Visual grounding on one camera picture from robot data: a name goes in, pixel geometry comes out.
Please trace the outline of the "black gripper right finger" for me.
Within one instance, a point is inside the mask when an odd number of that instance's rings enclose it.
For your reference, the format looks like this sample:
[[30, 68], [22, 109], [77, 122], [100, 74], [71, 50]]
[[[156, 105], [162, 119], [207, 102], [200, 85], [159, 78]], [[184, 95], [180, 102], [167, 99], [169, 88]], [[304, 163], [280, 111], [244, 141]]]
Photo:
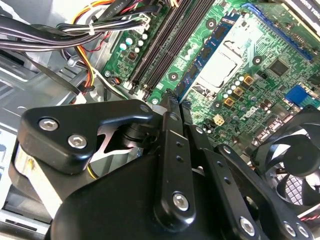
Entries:
[[183, 128], [191, 144], [192, 164], [201, 166], [226, 240], [312, 240], [297, 215], [226, 144], [212, 147], [193, 124], [191, 103], [181, 104]]

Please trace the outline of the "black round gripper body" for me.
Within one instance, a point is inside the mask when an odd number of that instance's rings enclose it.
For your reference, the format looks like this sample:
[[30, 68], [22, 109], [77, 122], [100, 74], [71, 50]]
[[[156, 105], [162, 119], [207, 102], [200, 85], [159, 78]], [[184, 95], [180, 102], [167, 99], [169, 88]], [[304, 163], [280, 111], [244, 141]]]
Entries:
[[217, 205], [191, 143], [165, 133], [147, 155], [72, 193], [58, 210], [51, 240], [225, 240]]

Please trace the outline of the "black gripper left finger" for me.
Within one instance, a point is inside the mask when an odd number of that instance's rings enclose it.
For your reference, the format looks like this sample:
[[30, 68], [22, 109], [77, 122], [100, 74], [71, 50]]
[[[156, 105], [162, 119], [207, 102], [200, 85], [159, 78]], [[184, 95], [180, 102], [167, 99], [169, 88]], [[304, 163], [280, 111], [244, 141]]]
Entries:
[[55, 225], [137, 221], [142, 207], [161, 225], [189, 225], [189, 114], [171, 90], [154, 106], [129, 99], [33, 108], [20, 120], [18, 171]]

